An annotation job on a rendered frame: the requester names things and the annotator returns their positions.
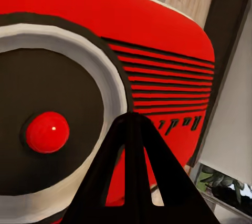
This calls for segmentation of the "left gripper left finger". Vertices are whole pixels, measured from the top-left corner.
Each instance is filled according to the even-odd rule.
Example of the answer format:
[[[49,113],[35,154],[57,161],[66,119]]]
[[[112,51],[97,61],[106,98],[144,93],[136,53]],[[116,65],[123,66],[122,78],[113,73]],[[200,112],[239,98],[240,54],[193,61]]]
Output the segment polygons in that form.
[[[105,206],[119,147],[123,144],[124,205]],[[114,119],[60,224],[140,224],[131,112]]]

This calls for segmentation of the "radio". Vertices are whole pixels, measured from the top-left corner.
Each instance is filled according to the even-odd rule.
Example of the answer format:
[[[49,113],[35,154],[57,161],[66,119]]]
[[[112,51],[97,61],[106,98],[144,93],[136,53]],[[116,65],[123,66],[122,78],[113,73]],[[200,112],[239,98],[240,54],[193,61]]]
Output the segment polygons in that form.
[[[158,0],[0,0],[0,224],[60,224],[127,112],[147,116],[186,166],[213,62],[199,24]],[[105,206],[124,205],[124,185],[125,144]]]

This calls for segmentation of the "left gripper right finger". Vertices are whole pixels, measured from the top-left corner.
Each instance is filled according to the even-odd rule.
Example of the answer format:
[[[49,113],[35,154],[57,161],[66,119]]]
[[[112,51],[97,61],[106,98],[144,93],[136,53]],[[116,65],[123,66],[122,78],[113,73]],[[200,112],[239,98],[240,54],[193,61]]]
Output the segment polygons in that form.
[[[132,112],[140,224],[221,224],[145,115]],[[164,206],[152,203],[144,147]]]

